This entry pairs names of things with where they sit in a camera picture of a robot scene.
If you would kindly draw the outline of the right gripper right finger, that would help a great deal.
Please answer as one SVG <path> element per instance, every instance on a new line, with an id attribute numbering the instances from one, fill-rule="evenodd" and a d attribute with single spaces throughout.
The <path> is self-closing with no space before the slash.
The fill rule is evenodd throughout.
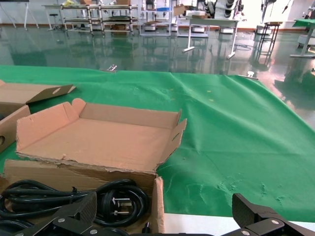
<path id="1" fill-rule="evenodd" d="M 224 236 L 315 236 L 314 231 L 287 221 L 270 207 L 251 203 L 240 193 L 232 195 L 232 215 L 240 228 Z"/>

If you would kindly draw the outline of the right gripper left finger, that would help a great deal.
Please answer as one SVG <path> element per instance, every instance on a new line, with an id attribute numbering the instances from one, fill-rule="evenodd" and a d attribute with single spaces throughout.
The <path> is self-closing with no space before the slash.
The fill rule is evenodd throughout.
<path id="1" fill-rule="evenodd" d="M 88 193 L 81 201 L 64 205 L 50 218 L 15 233 L 15 236 L 96 236 L 96 193 Z"/>

